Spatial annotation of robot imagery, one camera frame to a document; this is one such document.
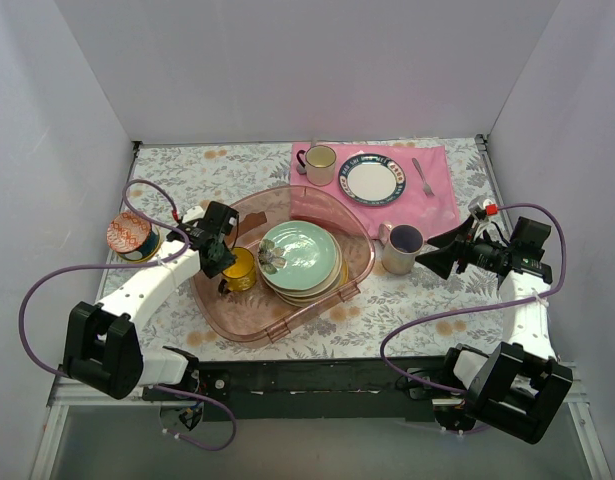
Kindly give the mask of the green rimmed plate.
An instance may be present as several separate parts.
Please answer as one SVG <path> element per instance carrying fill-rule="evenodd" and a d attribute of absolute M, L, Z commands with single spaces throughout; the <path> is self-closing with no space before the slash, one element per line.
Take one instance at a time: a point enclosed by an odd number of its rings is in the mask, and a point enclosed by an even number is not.
<path fill-rule="evenodd" d="M 338 270 L 339 258 L 333 236 L 301 220 L 272 227 L 260 240 L 256 253 L 262 276 L 273 286 L 289 291 L 319 286 Z"/>

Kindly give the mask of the orange patterned bowl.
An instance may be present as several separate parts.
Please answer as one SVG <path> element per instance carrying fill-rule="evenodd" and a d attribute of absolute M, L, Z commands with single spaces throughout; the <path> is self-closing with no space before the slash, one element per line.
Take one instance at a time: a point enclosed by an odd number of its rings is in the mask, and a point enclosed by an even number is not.
<path fill-rule="evenodd" d="M 139 249 L 151 232 L 152 226 L 147 220 L 133 212 L 122 212 L 109 224 L 106 240 L 113 251 L 125 254 Z"/>

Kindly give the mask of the pink cream floral plate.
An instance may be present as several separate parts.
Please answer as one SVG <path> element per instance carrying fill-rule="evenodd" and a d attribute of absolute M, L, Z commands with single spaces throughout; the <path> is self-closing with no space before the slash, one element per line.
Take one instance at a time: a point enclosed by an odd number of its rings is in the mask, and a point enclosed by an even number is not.
<path fill-rule="evenodd" d="M 333 248 L 309 247 L 279 255 L 281 248 L 264 250 L 271 263 L 260 263 L 262 279 L 276 292 L 296 297 L 318 294 L 338 277 L 343 264 L 337 242 Z"/>

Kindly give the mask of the pink transparent plastic bin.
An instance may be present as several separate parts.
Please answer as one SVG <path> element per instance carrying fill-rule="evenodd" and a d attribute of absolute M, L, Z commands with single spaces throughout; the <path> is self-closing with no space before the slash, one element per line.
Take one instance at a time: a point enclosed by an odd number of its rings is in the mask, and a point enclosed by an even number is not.
<path fill-rule="evenodd" d="M 232 208 L 240 215 L 239 232 L 228 239 L 252 253 L 270 228 L 285 221 L 309 221 L 324 228 L 342 248 L 345 282 L 322 299 L 298 307 L 274 293 L 260 273 L 252 288 L 234 293 L 221 293 L 218 277 L 198 273 L 191 280 L 198 308 L 225 339 L 251 346 L 273 343 L 360 293 L 359 285 L 374 265 L 375 248 L 361 221 L 333 196 L 310 186 L 283 186 L 245 197 Z"/>

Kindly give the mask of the cream yellow floral plate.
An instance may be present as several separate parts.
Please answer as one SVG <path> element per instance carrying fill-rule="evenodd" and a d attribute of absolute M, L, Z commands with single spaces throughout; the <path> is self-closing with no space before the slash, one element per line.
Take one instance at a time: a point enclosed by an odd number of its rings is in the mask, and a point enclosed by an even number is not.
<path fill-rule="evenodd" d="M 296 297 L 285 295 L 280 292 L 276 292 L 277 296 L 281 298 L 283 301 L 289 303 L 294 306 L 305 306 L 317 302 L 325 297 L 327 297 L 330 293 L 334 292 L 336 289 L 341 287 L 348 280 L 348 266 L 347 263 L 344 262 L 341 267 L 341 271 L 337 277 L 337 279 L 325 290 L 318 294 L 314 294 L 307 297 Z"/>

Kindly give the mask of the pink mug purple inside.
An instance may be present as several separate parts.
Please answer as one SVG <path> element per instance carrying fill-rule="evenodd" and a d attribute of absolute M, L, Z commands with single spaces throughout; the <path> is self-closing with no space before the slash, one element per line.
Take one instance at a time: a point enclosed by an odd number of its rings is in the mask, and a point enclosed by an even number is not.
<path fill-rule="evenodd" d="M 420 230 L 406 224 L 382 223 L 378 235 L 383 245 L 381 263 L 384 269 L 394 275 L 409 274 L 425 244 Z"/>

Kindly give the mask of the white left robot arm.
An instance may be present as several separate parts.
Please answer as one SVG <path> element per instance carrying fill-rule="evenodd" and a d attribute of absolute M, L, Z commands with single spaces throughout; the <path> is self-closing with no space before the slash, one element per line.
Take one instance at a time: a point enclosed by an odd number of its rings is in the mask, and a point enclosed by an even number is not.
<path fill-rule="evenodd" d="M 211 279 L 235 264 L 225 238 L 238 225 L 238 212 L 222 203 L 190 210 L 155 252 L 154 266 L 94 305 L 77 304 L 68 320 L 65 375 L 115 399 L 159 384 L 177 399 L 192 398 L 200 386 L 197 358 L 174 347 L 142 349 L 139 333 L 185 281 L 198 273 Z"/>

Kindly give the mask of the yellow mug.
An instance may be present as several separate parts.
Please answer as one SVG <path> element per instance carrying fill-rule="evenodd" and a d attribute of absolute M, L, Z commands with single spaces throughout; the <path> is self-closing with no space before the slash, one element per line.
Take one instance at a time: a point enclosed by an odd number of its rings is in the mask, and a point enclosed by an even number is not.
<path fill-rule="evenodd" d="M 250 290 L 256 284 L 256 259 L 247 248 L 234 247 L 235 263 L 222 272 L 218 286 L 221 295 Z"/>

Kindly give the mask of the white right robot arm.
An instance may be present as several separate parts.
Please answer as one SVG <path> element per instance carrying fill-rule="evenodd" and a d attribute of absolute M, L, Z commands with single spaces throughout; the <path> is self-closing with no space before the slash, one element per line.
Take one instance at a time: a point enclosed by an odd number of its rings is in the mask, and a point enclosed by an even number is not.
<path fill-rule="evenodd" d="M 451 397 L 466 395 L 467 417 L 536 444 L 573 383 L 571 369 L 558 362 L 551 345 L 543 296 L 553 282 L 551 267 L 542 261 L 551 228 L 521 217 L 510 239 L 498 242 L 485 231 L 485 222 L 470 216 L 430 238 L 433 251 L 417 259 L 443 279 L 470 265 L 496 274 L 499 297 L 507 306 L 502 341 L 495 350 L 486 354 L 466 345 L 450 349 L 439 383 Z"/>

